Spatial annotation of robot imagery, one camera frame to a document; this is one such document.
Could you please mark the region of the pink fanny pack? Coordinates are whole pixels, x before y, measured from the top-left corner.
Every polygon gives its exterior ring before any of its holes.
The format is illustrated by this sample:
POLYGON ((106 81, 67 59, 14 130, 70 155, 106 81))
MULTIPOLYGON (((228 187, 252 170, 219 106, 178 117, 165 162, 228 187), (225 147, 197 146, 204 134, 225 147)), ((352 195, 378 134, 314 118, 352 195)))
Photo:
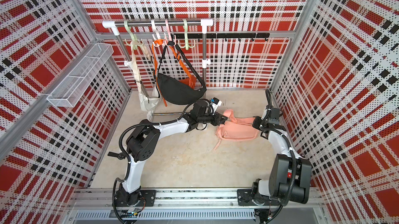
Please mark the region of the pink fanny pack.
POLYGON ((232 109, 226 110, 223 116, 227 117, 227 120, 216 129, 215 135, 218 137, 218 143, 215 145, 214 151, 218 149, 223 140, 246 142, 254 140, 260 135, 260 131, 252 126, 255 117, 236 118, 232 109))

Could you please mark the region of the orange fanny pack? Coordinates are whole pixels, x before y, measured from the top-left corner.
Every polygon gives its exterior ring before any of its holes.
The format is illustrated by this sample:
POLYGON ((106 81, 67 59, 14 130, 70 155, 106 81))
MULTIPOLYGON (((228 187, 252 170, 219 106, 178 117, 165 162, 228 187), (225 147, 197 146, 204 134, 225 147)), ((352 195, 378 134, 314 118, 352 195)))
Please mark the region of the orange fanny pack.
MULTIPOLYGON (((195 77, 190 68, 185 64, 182 60, 180 61, 180 54, 177 53, 176 47, 172 46, 164 46, 167 47, 167 52, 165 55, 165 59, 161 65, 160 73, 168 75, 172 78, 181 81, 184 84, 189 85, 191 88, 196 89, 198 79, 195 77)), ((153 44, 151 46, 151 54, 154 57, 154 78, 156 82, 156 74, 158 70, 158 65, 160 64, 160 58, 162 55, 162 51, 164 47, 155 47, 153 44)), ((172 104, 166 101, 164 98, 164 104, 172 104)))

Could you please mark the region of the black fanny pack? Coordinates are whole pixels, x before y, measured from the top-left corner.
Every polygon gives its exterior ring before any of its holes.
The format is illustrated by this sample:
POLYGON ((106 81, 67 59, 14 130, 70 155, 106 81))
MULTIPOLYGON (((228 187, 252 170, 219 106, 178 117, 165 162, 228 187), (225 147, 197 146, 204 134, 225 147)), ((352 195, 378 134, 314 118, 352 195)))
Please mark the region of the black fanny pack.
POLYGON ((156 82, 162 97, 166 101, 175 105, 189 105, 202 98, 207 91, 207 87, 205 81, 202 77, 199 76, 198 72, 194 69, 192 64, 186 58, 182 49, 179 46, 176 49, 177 53, 180 54, 180 61, 183 60, 185 64, 190 68, 195 77, 199 80, 201 88, 197 90, 193 89, 189 85, 184 84, 175 78, 160 73, 161 65, 163 60, 165 59, 165 55, 167 52, 167 47, 164 47, 162 51, 160 64, 158 65, 158 70, 156 74, 156 82))

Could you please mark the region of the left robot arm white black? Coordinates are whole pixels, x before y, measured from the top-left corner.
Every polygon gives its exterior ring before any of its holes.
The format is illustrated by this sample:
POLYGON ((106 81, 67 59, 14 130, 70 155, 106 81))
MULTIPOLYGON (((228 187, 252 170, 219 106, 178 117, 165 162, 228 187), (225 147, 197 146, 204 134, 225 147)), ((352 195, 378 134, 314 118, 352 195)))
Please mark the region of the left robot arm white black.
POLYGON ((193 109, 187 112, 187 105, 181 115, 167 122, 143 120, 127 128, 121 134, 118 146, 120 153, 109 152, 108 156, 127 159, 127 170, 123 179, 117 178, 113 186, 112 206, 151 206, 150 197, 140 191, 141 176, 147 159, 154 153, 158 141, 162 138, 187 133, 198 129, 199 124, 219 126, 228 119, 217 112, 221 100, 213 98, 199 99, 192 103, 193 109))

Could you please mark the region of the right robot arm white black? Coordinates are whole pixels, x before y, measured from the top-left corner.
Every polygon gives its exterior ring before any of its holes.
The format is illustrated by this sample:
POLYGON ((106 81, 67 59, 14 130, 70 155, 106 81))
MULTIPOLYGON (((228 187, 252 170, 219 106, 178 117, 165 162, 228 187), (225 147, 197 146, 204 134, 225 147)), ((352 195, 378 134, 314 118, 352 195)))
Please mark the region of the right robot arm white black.
POLYGON ((260 131, 275 153, 270 176, 258 180, 258 192, 277 199, 283 206, 289 202, 306 204, 310 194, 312 165, 294 149, 285 127, 280 125, 280 110, 266 107, 252 126, 260 131))

